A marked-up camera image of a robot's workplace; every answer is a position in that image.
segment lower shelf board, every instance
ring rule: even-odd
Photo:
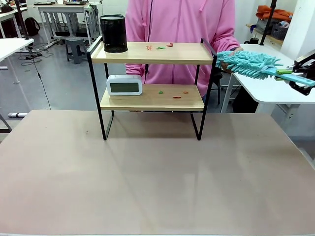
[[[193,111],[201,112],[204,103],[196,85],[142,85],[140,96],[109,96],[106,89],[100,103],[110,111]]]

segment gray stool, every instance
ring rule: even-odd
[[[67,61],[73,59],[74,64],[79,64],[81,59],[87,58],[87,49],[82,39],[67,38],[65,40],[65,49],[67,52]]]

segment two-tier shelf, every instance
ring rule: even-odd
[[[124,53],[107,53],[104,51],[102,37],[100,36],[87,51],[88,62],[91,72],[92,84],[96,99],[97,111],[104,140],[114,117],[114,111],[176,111],[190,112],[198,140],[201,140],[204,120],[207,113],[210,91],[212,87],[212,70],[209,78],[208,90],[205,103],[197,88],[200,65],[214,67],[217,63],[217,54],[208,41],[201,39],[201,43],[174,43],[173,47],[165,50],[156,50],[157,47],[165,47],[169,43],[153,42],[128,42],[128,51]],[[106,78],[108,78],[108,63],[133,63],[133,64],[193,64],[196,65],[196,77],[193,85],[151,85],[142,86],[140,96],[109,96],[107,89],[101,102],[98,98],[97,86],[93,63],[104,63]],[[102,111],[111,111],[112,116],[105,131]],[[202,112],[200,129],[198,130],[193,113]]]

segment microfiber duster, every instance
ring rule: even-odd
[[[262,73],[263,71],[282,66],[282,64],[277,63],[280,59],[264,53],[240,51],[230,56],[232,53],[231,51],[218,53],[216,67],[221,68],[221,62],[224,62],[229,64],[227,69],[235,73],[254,79],[266,79],[268,74]]]
[[[234,73],[254,78],[254,79],[266,79],[268,76],[276,76],[285,80],[302,83],[304,85],[314,87],[315,81],[307,78],[303,78],[294,74],[278,74],[276,66],[283,66],[277,63],[280,59],[269,56],[264,53],[235,52],[221,52],[218,53],[218,61],[216,67],[221,68],[221,62],[228,63],[227,69],[232,70]]]

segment orange cloth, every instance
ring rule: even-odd
[[[256,16],[260,19],[266,19],[269,18],[270,12],[271,12],[270,7],[266,5],[258,6]],[[289,16],[293,16],[293,12],[276,9],[272,18],[291,22],[291,18],[289,18]]]

